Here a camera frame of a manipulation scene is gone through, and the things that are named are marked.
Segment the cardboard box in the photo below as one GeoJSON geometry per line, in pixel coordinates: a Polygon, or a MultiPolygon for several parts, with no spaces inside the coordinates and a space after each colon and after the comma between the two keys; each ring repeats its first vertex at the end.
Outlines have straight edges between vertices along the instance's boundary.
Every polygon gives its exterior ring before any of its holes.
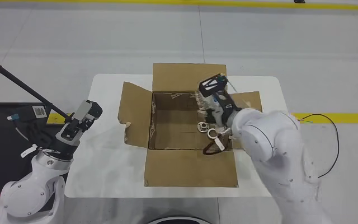
{"type": "MultiPolygon", "coordinates": [[[[126,144],[148,149],[145,186],[238,186],[233,151],[203,155],[210,139],[197,130],[204,117],[197,112],[194,91],[218,73],[226,74],[226,66],[154,63],[153,92],[123,84],[118,120],[126,124],[126,144]]],[[[261,110],[258,92],[232,97],[241,107],[261,110]]]]}

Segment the metal ring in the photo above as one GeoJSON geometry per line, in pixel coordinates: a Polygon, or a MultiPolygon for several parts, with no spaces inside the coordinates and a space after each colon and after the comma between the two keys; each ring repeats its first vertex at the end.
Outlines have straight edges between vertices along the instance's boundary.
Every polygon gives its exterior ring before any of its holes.
{"type": "Polygon", "coordinates": [[[209,130],[209,125],[206,122],[199,122],[197,124],[197,129],[199,130],[199,132],[205,133],[209,130]]]}
{"type": "Polygon", "coordinates": [[[210,129],[208,130],[208,137],[211,138],[211,139],[215,139],[215,138],[217,137],[217,135],[215,135],[214,137],[210,135],[210,132],[211,132],[212,130],[216,133],[215,128],[210,128],[210,129]]]}

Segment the white table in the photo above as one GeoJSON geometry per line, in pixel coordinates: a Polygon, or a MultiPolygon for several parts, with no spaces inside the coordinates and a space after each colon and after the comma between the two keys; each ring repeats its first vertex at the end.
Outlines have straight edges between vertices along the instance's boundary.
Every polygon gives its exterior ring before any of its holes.
{"type": "MultiPolygon", "coordinates": [[[[264,112],[287,107],[275,77],[229,76],[239,92],[259,91],[264,112]]],[[[103,114],[83,135],[74,154],[65,195],[76,198],[270,197],[248,155],[235,150],[239,188],[144,187],[146,148],[124,144],[124,125],[117,120],[123,82],[152,89],[149,74],[98,74],[89,100],[103,114]]],[[[234,91],[228,86],[228,92],[234,91]]]]}

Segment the white cable tie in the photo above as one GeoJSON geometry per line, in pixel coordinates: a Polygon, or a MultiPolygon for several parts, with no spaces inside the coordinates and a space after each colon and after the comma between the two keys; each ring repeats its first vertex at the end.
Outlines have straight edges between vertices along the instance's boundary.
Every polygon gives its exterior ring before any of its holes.
{"type": "Polygon", "coordinates": [[[28,148],[27,150],[23,151],[21,154],[22,158],[25,158],[25,156],[27,156],[28,154],[34,152],[37,150],[37,145],[33,144],[31,148],[28,148]]]}

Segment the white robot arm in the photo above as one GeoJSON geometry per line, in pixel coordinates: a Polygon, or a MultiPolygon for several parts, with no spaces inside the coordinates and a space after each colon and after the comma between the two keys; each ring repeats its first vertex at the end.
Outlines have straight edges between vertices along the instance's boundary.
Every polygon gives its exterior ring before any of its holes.
{"type": "Polygon", "coordinates": [[[62,223],[65,182],[61,175],[69,171],[82,134],[101,114],[102,109],[96,102],[84,100],[56,134],[49,148],[42,149],[34,144],[21,154],[24,157],[29,152],[40,150],[31,160],[32,172],[19,181],[7,183],[2,189],[1,224],[62,223]],[[53,194],[55,201],[52,209],[38,212],[53,194]]]}
{"type": "Polygon", "coordinates": [[[228,125],[279,206],[283,224],[332,224],[317,201],[318,175],[295,117],[243,109],[228,125]]]}
{"type": "Polygon", "coordinates": [[[279,206],[283,224],[331,224],[317,201],[318,175],[299,122],[282,111],[238,108],[225,90],[227,83],[223,74],[200,82],[196,99],[206,110],[206,122],[226,127],[220,134],[231,131],[240,141],[279,206]]]}

